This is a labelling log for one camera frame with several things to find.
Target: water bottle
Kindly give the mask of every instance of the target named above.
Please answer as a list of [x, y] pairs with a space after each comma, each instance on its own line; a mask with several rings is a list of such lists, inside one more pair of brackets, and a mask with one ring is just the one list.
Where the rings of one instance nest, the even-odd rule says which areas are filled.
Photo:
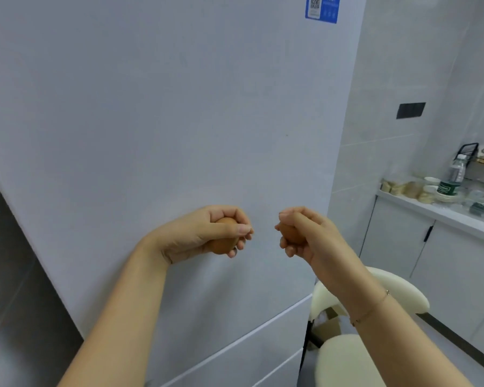
[[457, 195], [457, 189], [465, 178], [468, 156], [458, 155], [450, 166], [446, 179], [439, 183], [437, 192], [444, 195]]

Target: gold bracelet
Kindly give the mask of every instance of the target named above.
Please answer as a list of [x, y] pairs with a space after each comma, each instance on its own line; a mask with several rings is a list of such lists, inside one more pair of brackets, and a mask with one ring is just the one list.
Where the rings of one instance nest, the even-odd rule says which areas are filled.
[[381, 303], [384, 302], [385, 299], [387, 299], [387, 296], [389, 296], [389, 291], [386, 291], [386, 295], [382, 297], [378, 303], [376, 303], [373, 307], [371, 307], [371, 309], [368, 312], [362, 315], [359, 319], [355, 319], [353, 322], [351, 322], [351, 325], [355, 327], [357, 323], [361, 323], [364, 319], [366, 319], [376, 309], [376, 307], [378, 307]]

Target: sticker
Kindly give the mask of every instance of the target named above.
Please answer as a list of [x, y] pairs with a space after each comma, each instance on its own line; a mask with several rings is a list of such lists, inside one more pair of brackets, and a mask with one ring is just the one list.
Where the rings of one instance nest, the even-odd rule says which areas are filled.
[[337, 23], [339, 15], [339, 2], [341, 0], [307, 0], [307, 19], [320, 20], [322, 22]]

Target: brown egg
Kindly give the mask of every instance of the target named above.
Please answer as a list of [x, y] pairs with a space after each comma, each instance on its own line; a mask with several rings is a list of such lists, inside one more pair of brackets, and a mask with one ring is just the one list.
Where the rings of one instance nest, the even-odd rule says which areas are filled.
[[283, 237], [287, 239], [289, 243], [294, 245], [302, 245], [307, 241], [295, 227], [283, 223], [279, 223], [277, 226]]
[[[216, 222], [224, 224], [238, 224], [237, 221], [235, 219], [232, 219], [231, 217], [223, 217]], [[238, 242], [238, 237], [233, 239], [215, 239], [210, 240], [207, 246], [213, 254], [222, 255], [229, 253], [233, 248], [235, 248]]]

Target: black light switch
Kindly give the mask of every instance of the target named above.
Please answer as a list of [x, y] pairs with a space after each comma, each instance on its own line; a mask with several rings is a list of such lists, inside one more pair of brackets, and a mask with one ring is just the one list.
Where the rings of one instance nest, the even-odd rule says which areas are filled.
[[402, 118], [414, 118], [416, 116], [421, 116], [423, 114], [423, 109], [425, 108], [426, 102], [422, 103], [402, 103], [398, 107], [398, 113], [396, 114], [396, 119]]

